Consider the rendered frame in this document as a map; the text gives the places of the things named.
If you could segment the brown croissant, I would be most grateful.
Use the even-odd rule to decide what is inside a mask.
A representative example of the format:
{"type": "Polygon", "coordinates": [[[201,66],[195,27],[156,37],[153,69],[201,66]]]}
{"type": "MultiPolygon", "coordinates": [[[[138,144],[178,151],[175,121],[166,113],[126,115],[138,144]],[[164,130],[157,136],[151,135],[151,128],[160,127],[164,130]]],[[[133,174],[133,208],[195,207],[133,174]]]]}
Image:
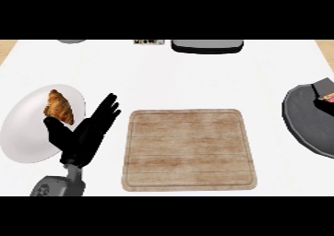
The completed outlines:
{"type": "Polygon", "coordinates": [[[70,101],[55,89],[49,92],[45,116],[57,118],[70,125],[76,122],[70,101]]]}

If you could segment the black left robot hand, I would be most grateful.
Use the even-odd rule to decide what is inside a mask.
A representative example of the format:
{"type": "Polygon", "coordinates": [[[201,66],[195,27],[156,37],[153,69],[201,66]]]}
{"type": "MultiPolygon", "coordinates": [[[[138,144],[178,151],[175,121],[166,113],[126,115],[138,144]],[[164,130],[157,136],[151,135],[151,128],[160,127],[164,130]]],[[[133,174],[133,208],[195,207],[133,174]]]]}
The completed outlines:
{"type": "Polygon", "coordinates": [[[114,125],[119,109],[117,96],[108,95],[94,115],[86,118],[74,131],[54,118],[45,118],[49,142],[63,151],[61,163],[83,168],[94,160],[104,137],[114,125]]]}

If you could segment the dark grey pan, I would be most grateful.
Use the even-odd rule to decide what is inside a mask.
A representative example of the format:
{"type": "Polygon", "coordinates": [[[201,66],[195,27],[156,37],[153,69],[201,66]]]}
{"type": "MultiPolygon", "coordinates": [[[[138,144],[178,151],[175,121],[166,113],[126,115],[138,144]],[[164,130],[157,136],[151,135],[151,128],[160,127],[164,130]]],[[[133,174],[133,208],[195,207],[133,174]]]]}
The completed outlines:
{"type": "Polygon", "coordinates": [[[334,116],[315,106],[315,100],[314,86],[293,88],[283,102],[283,117],[302,145],[334,159],[334,116]]]}

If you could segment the grey and black appliance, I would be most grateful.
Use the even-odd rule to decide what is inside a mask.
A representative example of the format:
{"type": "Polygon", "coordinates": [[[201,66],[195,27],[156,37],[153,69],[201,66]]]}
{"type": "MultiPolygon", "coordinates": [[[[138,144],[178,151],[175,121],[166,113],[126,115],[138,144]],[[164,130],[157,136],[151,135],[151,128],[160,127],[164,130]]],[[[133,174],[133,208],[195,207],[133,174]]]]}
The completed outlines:
{"type": "Polygon", "coordinates": [[[173,40],[172,49],[179,53],[224,54],[238,53],[244,40],[173,40]]]}

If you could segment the small dark patterned box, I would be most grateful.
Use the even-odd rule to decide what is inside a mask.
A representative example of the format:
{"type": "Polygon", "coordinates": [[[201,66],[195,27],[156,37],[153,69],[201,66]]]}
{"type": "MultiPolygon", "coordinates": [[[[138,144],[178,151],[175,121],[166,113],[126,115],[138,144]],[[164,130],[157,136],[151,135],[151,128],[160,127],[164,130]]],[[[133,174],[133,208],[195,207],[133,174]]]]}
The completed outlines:
{"type": "Polygon", "coordinates": [[[166,40],[133,40],[133,44],[141,45],[164,45],[166,40]]]}

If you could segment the white oval plate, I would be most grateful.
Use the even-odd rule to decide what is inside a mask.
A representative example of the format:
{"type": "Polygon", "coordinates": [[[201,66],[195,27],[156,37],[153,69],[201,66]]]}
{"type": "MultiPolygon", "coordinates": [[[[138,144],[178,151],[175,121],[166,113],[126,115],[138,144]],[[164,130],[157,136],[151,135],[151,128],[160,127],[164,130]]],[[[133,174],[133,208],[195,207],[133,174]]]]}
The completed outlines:
{"type": "Polygon", "coordinates": [[[43,161],[61,152],[49,142],[45,126],[45,107],[52,89],[64,95],[71,105],[74,124],[65,125],[71,130],[76,130],[86,116],[85,97],[68,85],[39,88],[18,101],[2,126],[0,146],[6,156],[21,163],[43,161]]]}

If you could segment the pale wooden cutting board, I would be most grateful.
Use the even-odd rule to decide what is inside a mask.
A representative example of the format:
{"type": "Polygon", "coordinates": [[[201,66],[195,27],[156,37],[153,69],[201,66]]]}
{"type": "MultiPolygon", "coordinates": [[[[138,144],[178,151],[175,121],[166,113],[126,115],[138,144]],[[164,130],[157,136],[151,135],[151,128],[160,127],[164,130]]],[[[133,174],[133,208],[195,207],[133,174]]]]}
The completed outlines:
{"type": "Polygon", "coordinates": [[[128,191],[252,190],[256,185],[238,110],[132,113],[123,169],[128,191]]]}

